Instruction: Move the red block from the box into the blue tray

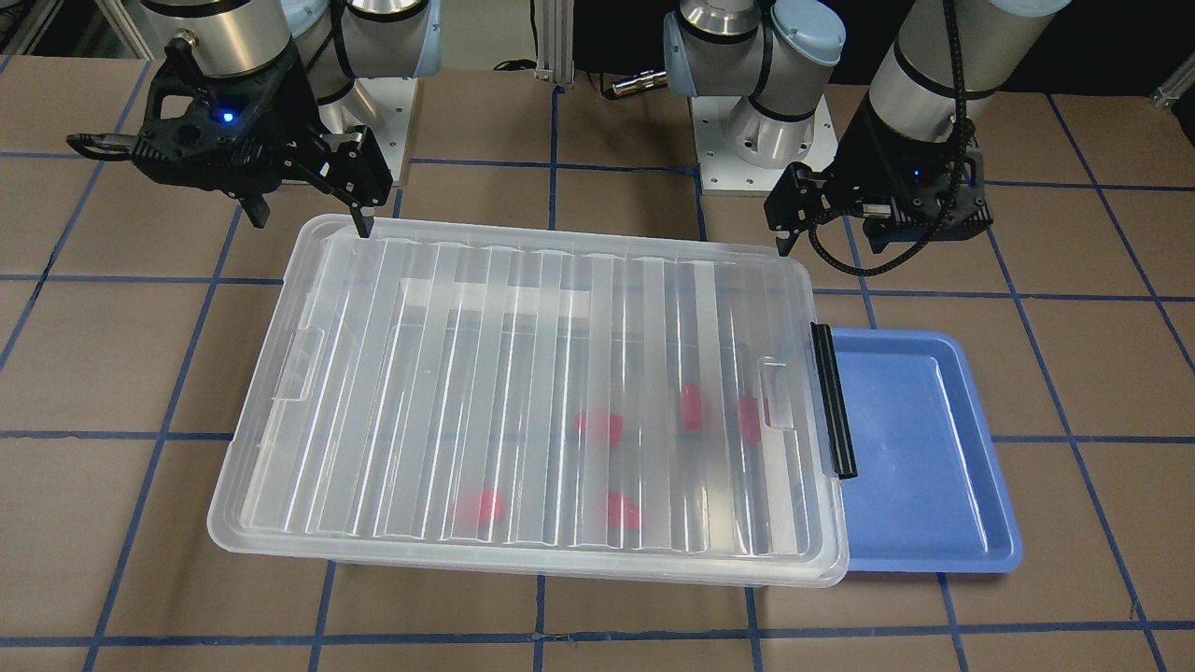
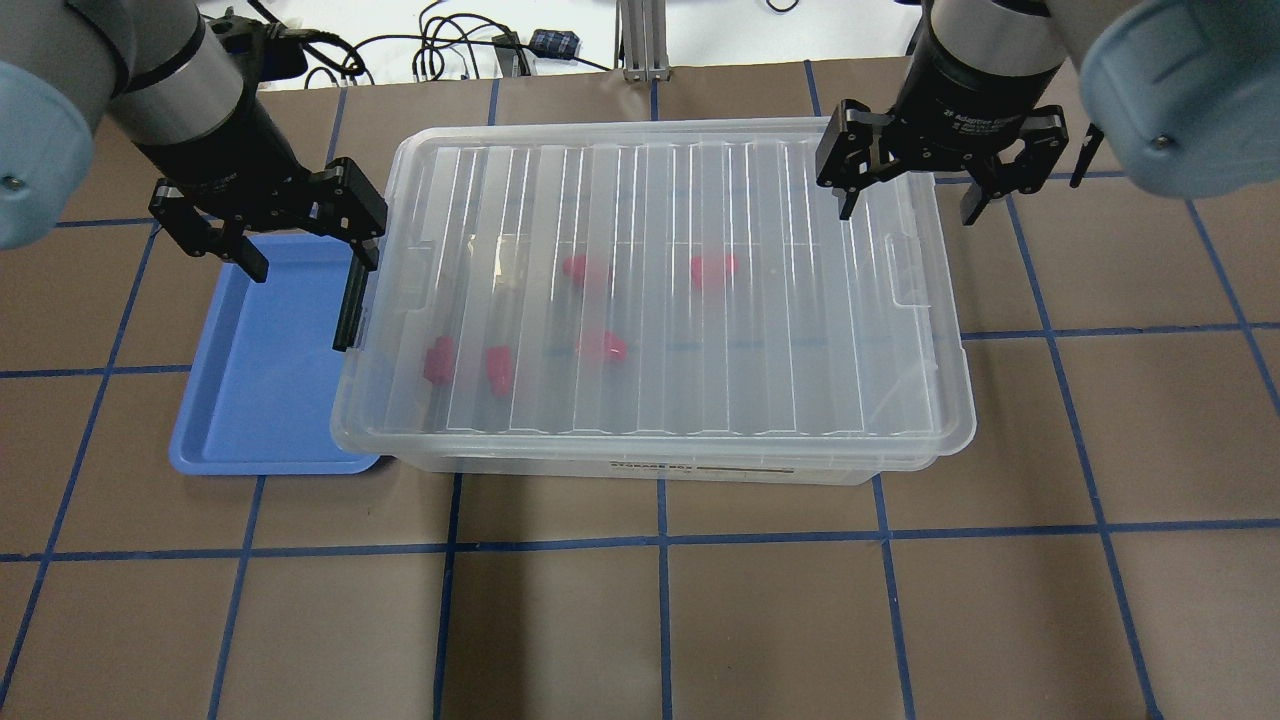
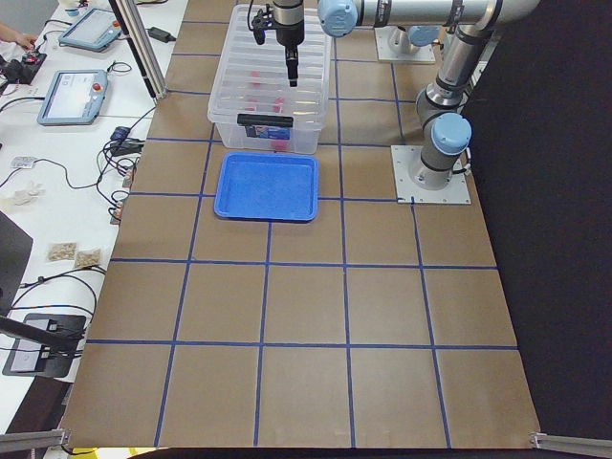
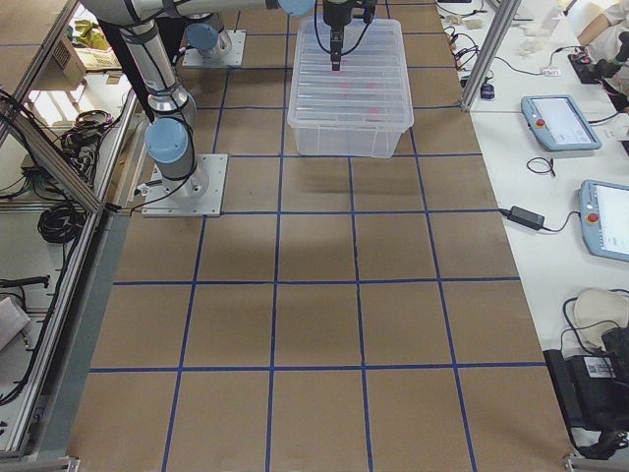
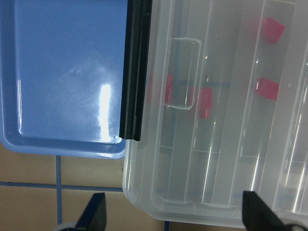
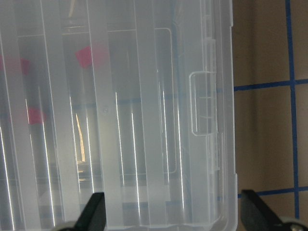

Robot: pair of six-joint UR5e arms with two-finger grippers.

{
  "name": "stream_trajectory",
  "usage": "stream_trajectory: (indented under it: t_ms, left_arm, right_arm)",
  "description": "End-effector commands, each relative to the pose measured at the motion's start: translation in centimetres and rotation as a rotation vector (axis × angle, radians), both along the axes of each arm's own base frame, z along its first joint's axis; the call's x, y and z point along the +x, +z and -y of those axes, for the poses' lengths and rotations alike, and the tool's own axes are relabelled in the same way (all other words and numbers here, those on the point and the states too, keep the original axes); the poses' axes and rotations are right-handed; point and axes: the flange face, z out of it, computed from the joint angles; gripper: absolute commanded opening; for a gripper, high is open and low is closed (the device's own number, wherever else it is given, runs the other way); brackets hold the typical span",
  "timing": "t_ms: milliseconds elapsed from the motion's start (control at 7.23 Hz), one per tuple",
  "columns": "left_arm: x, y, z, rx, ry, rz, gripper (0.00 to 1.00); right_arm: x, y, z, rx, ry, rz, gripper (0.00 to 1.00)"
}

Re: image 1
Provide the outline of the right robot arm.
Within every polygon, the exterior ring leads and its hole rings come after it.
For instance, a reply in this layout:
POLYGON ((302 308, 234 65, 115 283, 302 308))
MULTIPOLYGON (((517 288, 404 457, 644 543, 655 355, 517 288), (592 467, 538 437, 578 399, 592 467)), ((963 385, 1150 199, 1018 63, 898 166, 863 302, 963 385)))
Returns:
POLYGON ((434 77, 437 1, 146 1, 161 31, 145 122, 114 139, 124 161, 163 187, 235 200, 256 227, 287 181, 345 204, 370 236, 392 172, 370 120, 333 128, 323 112, 358 80, 434 77))

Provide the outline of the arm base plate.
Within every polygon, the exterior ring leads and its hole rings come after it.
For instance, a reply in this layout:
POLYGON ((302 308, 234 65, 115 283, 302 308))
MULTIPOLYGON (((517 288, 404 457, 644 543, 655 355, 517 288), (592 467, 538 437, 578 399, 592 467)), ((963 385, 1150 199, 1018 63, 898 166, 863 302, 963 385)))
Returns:
POLYGON ((797 135, 784 138, 780 129, 774 141, 767 139, 764 143, 756 135, 733 132, 733 110, 737 103, 736 97, 709 94, 691 100, 695 155, 705 191, 734 196, 768 194, 782 178, 782 158, 820 172, 836 155, 836 132, 825 97, 797 135))
POLYGON ((384 77, 358 79, 341 99, 320 106, 320 118, 329 132, 344 133, 350 126, 370 127, 393 177, 393 187, 404 187, 407 149, 413 128, 415 99, 419 79, 384 77))

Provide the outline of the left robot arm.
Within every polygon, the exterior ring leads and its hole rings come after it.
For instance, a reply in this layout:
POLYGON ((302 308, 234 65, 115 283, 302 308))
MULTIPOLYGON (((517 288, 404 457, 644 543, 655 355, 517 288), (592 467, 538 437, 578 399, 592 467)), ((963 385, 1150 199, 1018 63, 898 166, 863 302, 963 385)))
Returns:
POLYGON ((807 236, 838 271, 872 276, 989 230, 975 120, 1062 10, 917 1, 821 170, 799 142, 848 37, 828 6, 682 1, 663 22, 663 63, 678 94, 734 98, 735 154, 780 171, 764 210, 782 256, 807 236))

